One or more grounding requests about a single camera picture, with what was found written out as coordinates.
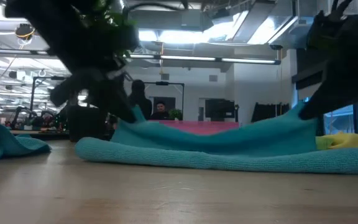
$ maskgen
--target ceiling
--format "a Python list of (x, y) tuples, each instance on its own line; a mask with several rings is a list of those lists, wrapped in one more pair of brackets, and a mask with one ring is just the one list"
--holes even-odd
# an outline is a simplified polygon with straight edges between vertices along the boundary
[[(163, 1), (169, 4), (178, 4), (178, 2), (172, 1)], [(230, 32), (233, 29), (238, 29), (235, 22), (239, 22), (238, 18), (241, 16), (241, 12), (251, 10), (251, 3), (253, 1), (244, 1), (244, 0), (191, 0), (190, 5), (193, 9), (203, 9), (203, 13), (207, 14), (209, 18), (216, 13), (218, 9), (225, 7), (230, 7), (229, 12), (233, 17), (233, 23), (230, 24)], [(126, 4), (135, 4), (139, 1), (127, 0)], [(300, 1), (300, 15), (302, 18), (309, 18), (316, 14), (318, 9), (317, 1), (312, 0), (301, 0)], [(144, 14), (145, 17), (141, 17), (142, 20), (147, 20), (148, 14), (144, 11), (138, 11), (138, 16)], [(264, 23), (253, 31), (253, 34), (247, 33), (245, 29), (244, 34), (253, 39), (253, 42), (256, 44), (264, 44), (266, 41), (267, 35), (273, 35), (277, 32), (284, 23), (293, 16), (293, 6), (292, 0), (278, 0), (277, 4), (271, 8), (271, 10), (266, 14), (266, 17), (263, 18)], [(166, 25), (169, 25), (169, 18), (165, 18)], [(9, 32), (13, 31), (18, 24), (23, 21), (3, 21), (0, 20), (0, 32)], [(209, 30), (210, 34), (213, 34), (212, 38), (209, 38), (208, 43), (199, 43), (195, 42), (192, 44), (189, 43), (175, 43), (175, 42), (166, 42), (163, 45), (163, 54), (164, 55), (180, 55), (180, 56), (197, 56), (197, 57), (235, 57), (235, 58), (260, 58), (260, 59), (276, 59), (277, 53), (272, 50), (267, 44), (264, 45), (249, 45), (248, 40), (244, 42), (241, 38), (236, 40), (227, 39), (228, 30), (223, 29), (224, 26), (212, 27)], [(140, 31), (152, 31), (160, 38), (164, 29), (144, 29), (140, 27)], [(287, 45), (290, 47), (294, 43), (293, 36), (289, 34), (288, 29), (286, 32), (280, 36), (276, 42), (279, 44)], [(17, 39), (15, 35), (0, 35), (0, 49), (19, 49), (23, 48), (26, 50), (46, 50), (48, 45), (45, 41), (38, 36), (35, 36), (30, 43), (23, 45), (23, 42)], [(141, 47), (137, 49), (137, 53), (141, 54), (160, 54), (162, 51), (162, 46), (156, 44), (153, 41), (142, 41)], [(159, 67), (159, 61), (152, 60), (133, 60), (129, 63), (129, 66), (132, 67)], [(188, 68), (220, 68), (222, 72), (226, 72), (231, 66), (230, 63), (216, 63), (216, 62), (189, 62), (189, 61), (180, 61), (180, 60), (164, 60), (164, 67), (188, 67)], [(23, 71), (20, 72), (20, 76), (23, 79), (12, 79), (9, 78), (8, 74), (12, 71)], [(32, 85), (32, 76), (45, 75), (46, 77), (52, 76), (68, 76), (70, 75), (66, 70), (65, 66), (61, 61), (57, 59), (45, 59), (45, 58), (13, 58), (12, 55), (0, 55), (0, 110), (6, 109), (9, 106), (28, 106), (31, 93)], [(50, 110), (57, 110), (50, 102), (48, 102), (48, 87), (58, 84), (58, 81), (45, 80), (43, 83), (38, 83), (38, 88), (35, 89), (35, 108), (41, 110), (48, 108)], [(13, 86), (13, 90), (8, 90), (7, 86)]]

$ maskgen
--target black curtain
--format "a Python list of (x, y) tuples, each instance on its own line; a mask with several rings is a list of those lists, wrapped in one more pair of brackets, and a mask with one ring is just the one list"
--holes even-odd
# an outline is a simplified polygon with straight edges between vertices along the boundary
[(256, 103), (254, 113), (252, 114), (251, 123), (283, 115), (289, 110), (289, 104), (261, 105), (259, 103)]

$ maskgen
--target person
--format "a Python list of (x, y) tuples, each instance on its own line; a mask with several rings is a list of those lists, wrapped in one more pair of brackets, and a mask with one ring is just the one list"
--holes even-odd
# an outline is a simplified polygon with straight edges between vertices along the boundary
[(165, 111), (165, 103), (159, 101), (157, 103), (157, 112), (155, 112), (150, 119), (152, 120), (169, 120), (169, 113)]
[(146, 120), (150, 119), (152, 114), (153, 104), (146, 98), (145, 85), (142, 80), (135, 80), (132, 82), (132, 93), (129, 95), (128, 100), (131, 106), (139, 105), (142, 114)]

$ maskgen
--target desk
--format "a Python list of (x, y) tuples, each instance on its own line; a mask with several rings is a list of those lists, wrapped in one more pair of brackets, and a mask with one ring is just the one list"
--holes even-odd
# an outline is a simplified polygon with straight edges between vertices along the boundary
[(358, 175), (92, 163), (68, 141), (0, 160), (0, 223), (358, 224)]

